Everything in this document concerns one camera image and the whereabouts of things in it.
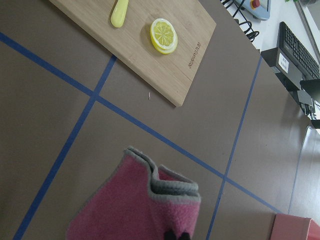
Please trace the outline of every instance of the yellow knife handle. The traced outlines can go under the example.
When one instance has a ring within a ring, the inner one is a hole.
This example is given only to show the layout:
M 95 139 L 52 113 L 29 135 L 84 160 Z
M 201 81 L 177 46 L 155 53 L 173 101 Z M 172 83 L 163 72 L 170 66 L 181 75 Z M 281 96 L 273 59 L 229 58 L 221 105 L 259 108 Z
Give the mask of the yellow knife handle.
M 114 27 L 120 28 L 124 24 L 129 0 L 118 0 L 111 15 L 111 23 Z

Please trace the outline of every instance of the wooden cutting board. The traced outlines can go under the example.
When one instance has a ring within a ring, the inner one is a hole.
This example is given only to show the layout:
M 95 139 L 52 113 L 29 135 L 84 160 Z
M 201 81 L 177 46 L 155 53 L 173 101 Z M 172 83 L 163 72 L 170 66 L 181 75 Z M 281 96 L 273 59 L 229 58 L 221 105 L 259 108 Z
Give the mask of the wooden cutting board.
M 50 0 L 175 106 L 182 106 L 216 23 L 197 0 L 129 0 L 122 27 L 110 17 L 115 0 Z M 163 55 L 150 39 L 157 18 L 172 23 L 178 45 Z

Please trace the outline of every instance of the black keyboard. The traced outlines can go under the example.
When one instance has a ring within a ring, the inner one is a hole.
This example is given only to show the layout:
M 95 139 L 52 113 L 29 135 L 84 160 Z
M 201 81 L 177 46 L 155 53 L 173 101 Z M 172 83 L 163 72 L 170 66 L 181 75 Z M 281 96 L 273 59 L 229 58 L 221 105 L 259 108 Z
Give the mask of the black keyboard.
M 280 22 L 279 47 L 306 80 L 320 79 L 319 65 L 283 21 Z

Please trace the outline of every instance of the lemon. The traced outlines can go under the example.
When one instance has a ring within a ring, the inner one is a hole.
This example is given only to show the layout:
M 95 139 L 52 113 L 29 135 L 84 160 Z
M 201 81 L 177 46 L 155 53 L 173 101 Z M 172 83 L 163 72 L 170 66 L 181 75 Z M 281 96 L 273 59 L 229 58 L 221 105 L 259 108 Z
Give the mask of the lemon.
M 163 18 L 157 18 L 150 26 L 151 42 L 162 54 L 170 54 L 176 50 L 178 36 L 172 24 Z

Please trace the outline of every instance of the pink box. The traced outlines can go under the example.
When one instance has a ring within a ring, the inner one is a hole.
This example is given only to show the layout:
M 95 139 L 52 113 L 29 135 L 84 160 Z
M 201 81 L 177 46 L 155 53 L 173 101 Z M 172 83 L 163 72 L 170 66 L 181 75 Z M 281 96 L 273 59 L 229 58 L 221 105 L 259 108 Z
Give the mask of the pink box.
M 320 240 L 320 226 L 311 218 L 279 213 L 270 240 Z

